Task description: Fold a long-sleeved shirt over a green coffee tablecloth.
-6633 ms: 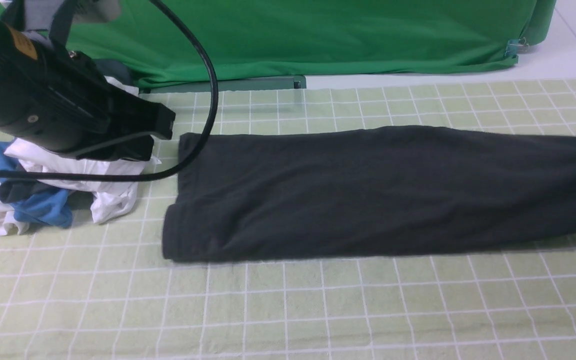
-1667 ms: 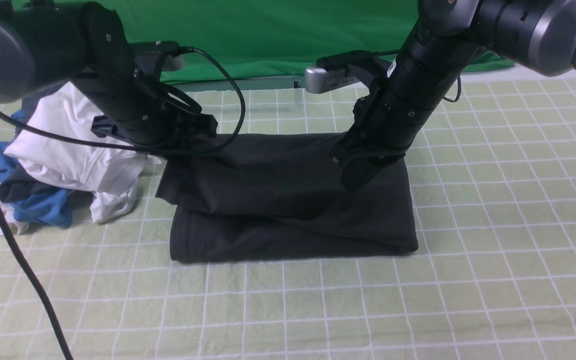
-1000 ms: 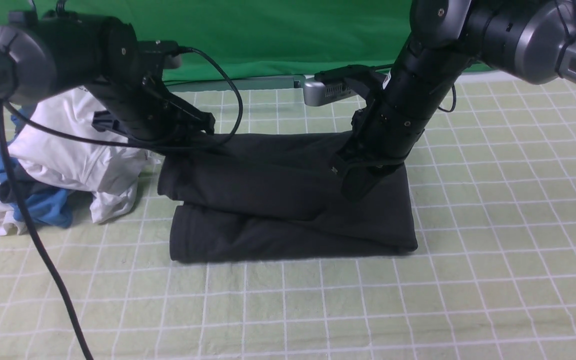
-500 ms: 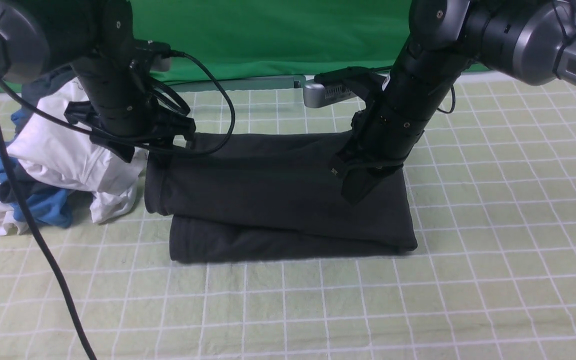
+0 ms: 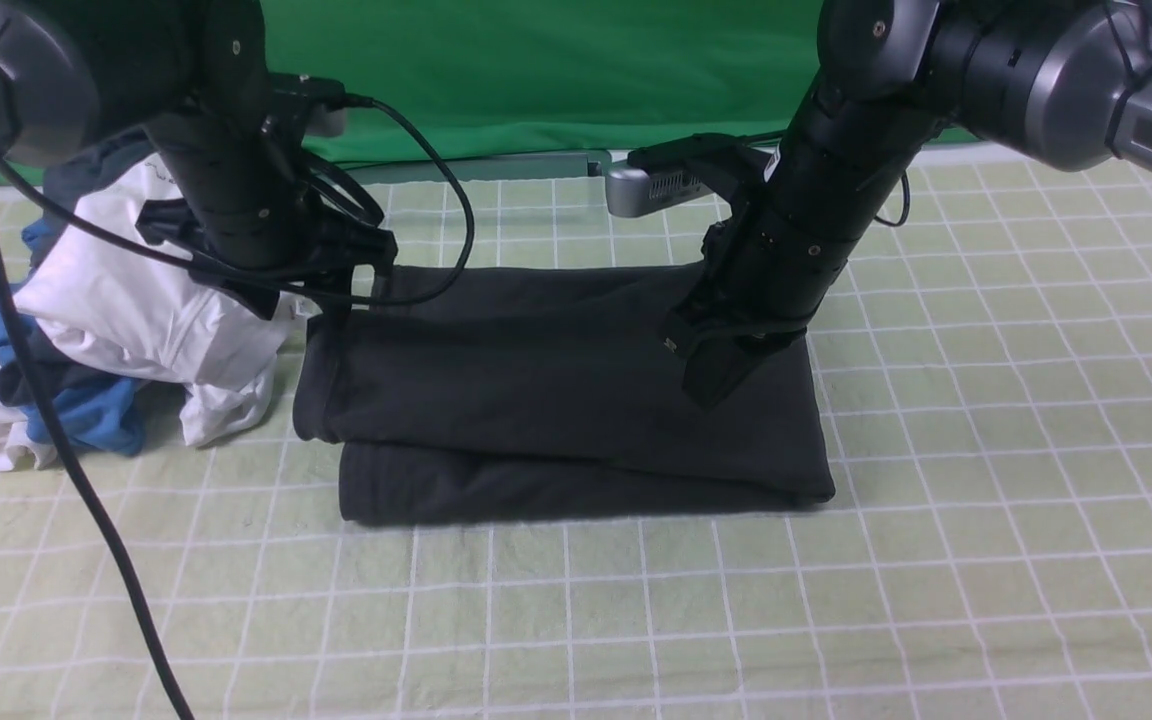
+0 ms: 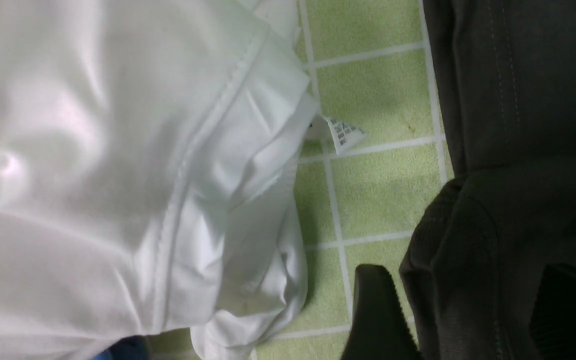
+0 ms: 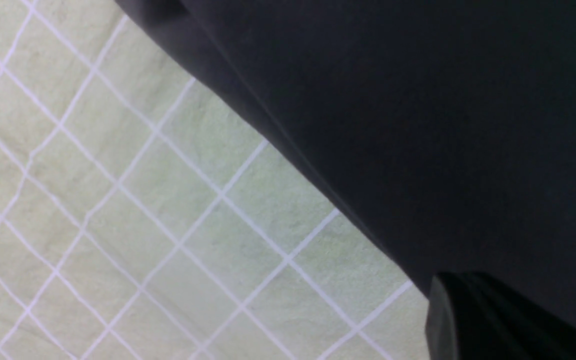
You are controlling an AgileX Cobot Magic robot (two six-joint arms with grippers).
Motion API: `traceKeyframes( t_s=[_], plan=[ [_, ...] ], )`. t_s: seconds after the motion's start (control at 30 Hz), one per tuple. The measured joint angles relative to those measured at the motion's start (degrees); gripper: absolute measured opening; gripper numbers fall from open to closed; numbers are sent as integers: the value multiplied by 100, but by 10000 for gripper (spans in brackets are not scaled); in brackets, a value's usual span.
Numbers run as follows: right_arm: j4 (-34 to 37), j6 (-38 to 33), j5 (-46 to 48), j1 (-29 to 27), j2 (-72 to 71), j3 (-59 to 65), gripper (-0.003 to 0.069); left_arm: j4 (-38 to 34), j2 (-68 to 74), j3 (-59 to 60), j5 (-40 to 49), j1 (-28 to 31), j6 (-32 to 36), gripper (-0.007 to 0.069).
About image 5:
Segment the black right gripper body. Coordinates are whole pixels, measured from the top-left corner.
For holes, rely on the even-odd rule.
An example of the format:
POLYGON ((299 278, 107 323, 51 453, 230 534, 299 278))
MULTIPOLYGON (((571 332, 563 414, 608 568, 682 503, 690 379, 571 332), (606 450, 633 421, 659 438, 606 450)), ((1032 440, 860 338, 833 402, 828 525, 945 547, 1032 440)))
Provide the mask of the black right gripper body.
POLYGON ((808 97, 778 143, 773 170, 728 146, 685 168, 730 204, 704 268, 664 323, 689 357, 721 343, 753 351, 803 333, 914 156, 937 132, 932 111, 900 100, 808 97))

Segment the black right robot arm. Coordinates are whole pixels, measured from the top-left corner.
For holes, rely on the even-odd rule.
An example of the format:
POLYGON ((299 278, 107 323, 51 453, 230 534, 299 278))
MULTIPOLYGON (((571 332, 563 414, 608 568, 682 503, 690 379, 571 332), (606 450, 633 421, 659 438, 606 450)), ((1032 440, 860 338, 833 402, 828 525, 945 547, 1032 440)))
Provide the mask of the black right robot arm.
POLYGON ((915 156, 943 128, 1061 172, 1152 172, 1152 1, 827 1, 819 69, 767 165, 736 138, 634 152, 730 205, 667 314, 684 391, 717 406, 803 338, 915 156))

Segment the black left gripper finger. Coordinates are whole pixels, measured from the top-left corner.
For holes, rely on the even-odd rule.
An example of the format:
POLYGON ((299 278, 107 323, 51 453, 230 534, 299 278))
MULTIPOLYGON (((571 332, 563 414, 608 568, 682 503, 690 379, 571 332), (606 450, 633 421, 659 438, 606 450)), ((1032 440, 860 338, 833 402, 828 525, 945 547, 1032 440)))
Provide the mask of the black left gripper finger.
POLYGON ((275 285, 271 285, 260 279, 247 279, 242 276, 218 276, 217 288, 223 291, 225 296, 237 301, 238 305, 250 311, 256 318, 264 323, 273 323, 280 304, 282 304, 283 291, 275 285))

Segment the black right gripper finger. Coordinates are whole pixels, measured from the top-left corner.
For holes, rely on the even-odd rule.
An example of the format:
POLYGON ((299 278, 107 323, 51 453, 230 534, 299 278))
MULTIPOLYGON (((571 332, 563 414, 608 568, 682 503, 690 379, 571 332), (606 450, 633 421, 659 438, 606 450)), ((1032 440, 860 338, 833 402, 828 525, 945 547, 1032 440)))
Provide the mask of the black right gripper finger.
POLYGON ((710 338, 685 359, 681 388, 695 406, 712 409, 745 382, 764 361, 797 341, 795 334, 710 338))

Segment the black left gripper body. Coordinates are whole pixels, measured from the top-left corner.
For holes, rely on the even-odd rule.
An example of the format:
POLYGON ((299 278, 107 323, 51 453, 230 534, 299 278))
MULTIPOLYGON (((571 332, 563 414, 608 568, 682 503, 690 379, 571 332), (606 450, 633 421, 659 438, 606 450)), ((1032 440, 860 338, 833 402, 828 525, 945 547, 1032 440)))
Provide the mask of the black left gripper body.
POLYGON ((217 288, 232 275, 311 291, 346 291, 353 270, 392 273, 392 232, 328 209, 301 168, 280 168, 262 132, 242 135, 218 118, 182 111, 145 124, 179 200, 146 200, 136 229, 151 247, 189 252, 189 278, 217 288))

